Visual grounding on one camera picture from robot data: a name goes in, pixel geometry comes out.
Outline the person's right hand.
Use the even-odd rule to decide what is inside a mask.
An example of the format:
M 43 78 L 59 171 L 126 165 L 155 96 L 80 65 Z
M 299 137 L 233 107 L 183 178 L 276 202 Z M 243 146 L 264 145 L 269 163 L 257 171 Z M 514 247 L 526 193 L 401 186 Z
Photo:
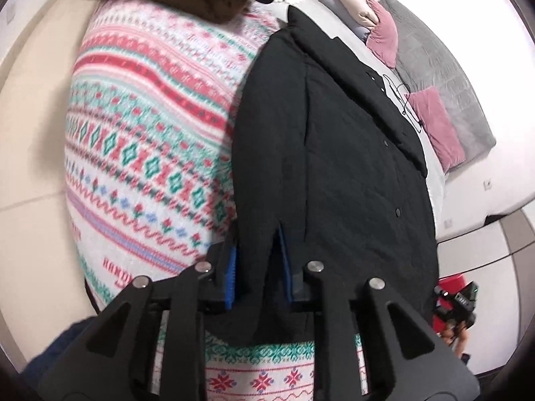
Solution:
M 466 323 L 446 322 L 440 332 L 440 338 L 452 348 L 454 354 L 459 359 L 465 354 L 465 349 L 469 340 L 469 331 Z

